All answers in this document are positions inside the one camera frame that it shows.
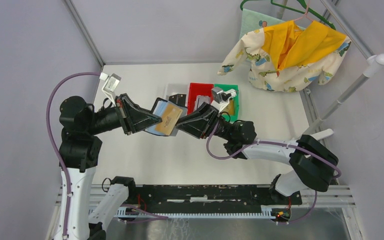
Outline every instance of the brown card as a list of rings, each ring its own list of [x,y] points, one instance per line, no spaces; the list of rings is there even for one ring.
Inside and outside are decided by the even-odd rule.
[[[230,100],[229,105],[223,109],[223,112],[228,112],[230,116],[235,115],[235,101]]]
[[[170,103],[167,104],[167,108],[161,116],[162,122],[155,126],[155,130],[169,136],[175,128],[182,112],[183,109],[180,107]]]

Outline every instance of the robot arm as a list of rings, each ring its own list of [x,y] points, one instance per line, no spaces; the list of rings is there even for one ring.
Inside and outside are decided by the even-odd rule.
[[[270,194],[275,201],[306,188],[319,192],[328,190],[335,170],[313,155],[320,156],[332,166],[338,165],[338,158],[314,137],[303,135],[298,140],[260,140],[252,121],[230,123],[220,115],[236,93],[213,88],[212,95],[214,101],[211,105],[205,103],[195,112],[180,118],[176,128],[199,139],[214,135],[227,140],[224,148],[235,159],[265,159],[292,166],[291,172],[276,176],[271,184]],[[303,150],[313,155],[308,156]]]
[[[98,165],[102,141],[95,135],[123,128],[126,135],[140,132],[162,122],[159,116],[132,102],[127,94],[115,97],[115,106],[102,107],[98,112],[80,96],[64,100],[60,106],[59,122],[63,125],[59,153],[67,167],[70,182],[62,176],[62,202],[54,240],[101,240],[116,210],[128,198],[135,198],[135,182],[130,177],[116,176],[108,193],[96,210],[88,216],[92,180]],[[67,186],[71,194],[67,198]],[[68,214],[67,200],[70,201]],[[63,234],[67,221],[67,234]]]

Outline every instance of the white table surface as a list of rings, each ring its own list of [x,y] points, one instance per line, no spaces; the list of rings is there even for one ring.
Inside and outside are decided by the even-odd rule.
[[[239,87],[239,118],[253,121],[260,139],[288,140],[298,137],[309,126],[300,94],[268,92],[248,83],[249,64],[218,76],[220,63],[106,65],[103,72],[121,77],[116,94],[127,93],[142,108],[151,109],[157,97],[164,98],[167,83],[235,84]],[[94,100],[102,106],[103,81]],[[136,184],[156,185],[236,185],[269,184],[277,174],[292,168],[263,159],[217,160],[206,150],[206,140],[182,131],[176,137],[158,137],[146,132],[130,136],[118,128],[97,135],[103,142],[93,179],[133,177]],[[213,137],[211,151],[227,156],[223,143]]]

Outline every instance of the yellow hood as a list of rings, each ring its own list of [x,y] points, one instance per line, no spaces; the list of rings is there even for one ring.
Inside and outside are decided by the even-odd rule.
[[[276,71],[315,63],[338,49],[347,37],[313,21],[301,30],[294,21],[264,27],[264,45]]]

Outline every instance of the metal floor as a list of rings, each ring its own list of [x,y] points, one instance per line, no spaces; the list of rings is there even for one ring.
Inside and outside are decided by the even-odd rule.
[[[307,209],[293,209],[292,219]],[[276,226],[267,219],[170,219],[124,224],[114,219],[107,240],[349,240],[340,208],[316,208],[310,217]]]

